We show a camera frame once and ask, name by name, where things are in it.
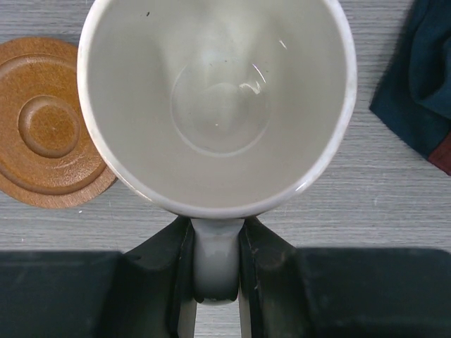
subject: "cup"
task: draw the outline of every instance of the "cup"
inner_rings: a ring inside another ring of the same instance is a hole
[[[337,0],[96,0],[78,90],[112,171],[192,219],[197,298],[234,300],[244,218],[326,169],[357,62]]]

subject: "tabletop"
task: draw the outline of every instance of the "tabletop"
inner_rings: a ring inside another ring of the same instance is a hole
[[[301,196],[261,220],[296,246],[427,246],[451,251],[451,180],[369,111],[412,0],[341,0],[354,33],[359,94],[333,162]],[[92,0],[0,0],[0,43],[23,36],[78,44]],[[0,249],[127,251],[174,215],[122,183],[65,210],[26,206],[0,193]],[[199,306],[196,337],[240,337],[237,303]]]

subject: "fabric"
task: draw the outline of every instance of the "fabric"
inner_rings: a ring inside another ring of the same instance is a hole
[[[451,175],[451,0],[417,0],[370,109]]]

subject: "mug handle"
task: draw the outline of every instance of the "mug handle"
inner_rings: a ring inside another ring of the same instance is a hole
[[[194,228],[193,282],[198,303],[235,301],[240,277],[238,234],[244,219],[191,219]]]

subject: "brown wooden coaster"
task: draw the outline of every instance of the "brown wooden coaster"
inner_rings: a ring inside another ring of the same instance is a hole
[[[0,189],[42,208],[93,199],[116,179],[83,120],[77,48],[26,37],[0,45]]]

